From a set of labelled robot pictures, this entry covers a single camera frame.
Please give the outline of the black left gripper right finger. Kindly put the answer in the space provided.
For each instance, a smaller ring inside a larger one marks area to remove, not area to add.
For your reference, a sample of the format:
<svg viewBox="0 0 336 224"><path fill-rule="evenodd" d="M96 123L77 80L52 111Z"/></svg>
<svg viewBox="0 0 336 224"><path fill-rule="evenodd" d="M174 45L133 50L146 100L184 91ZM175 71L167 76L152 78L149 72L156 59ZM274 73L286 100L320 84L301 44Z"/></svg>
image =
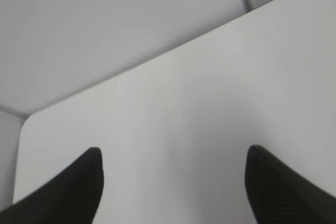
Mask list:
<svg viewBox="0 0 336 224"><path fill-rule="evenodd" d="M335 197L261 145L247 151L245 189L257 223L335 223Z"/></svg>

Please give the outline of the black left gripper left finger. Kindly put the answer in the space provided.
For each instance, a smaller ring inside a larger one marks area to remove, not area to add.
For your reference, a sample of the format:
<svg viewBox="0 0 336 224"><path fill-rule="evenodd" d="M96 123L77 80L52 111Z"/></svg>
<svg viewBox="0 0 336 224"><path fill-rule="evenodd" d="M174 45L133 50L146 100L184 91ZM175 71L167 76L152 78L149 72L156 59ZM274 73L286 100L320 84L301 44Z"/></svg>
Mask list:
<svg viewBox="0 0 336 224"><path fill-rule="evenodd" d="M92 223L103 187L102 153L91 147L42 187L1 211L1 223Z"/></svg>

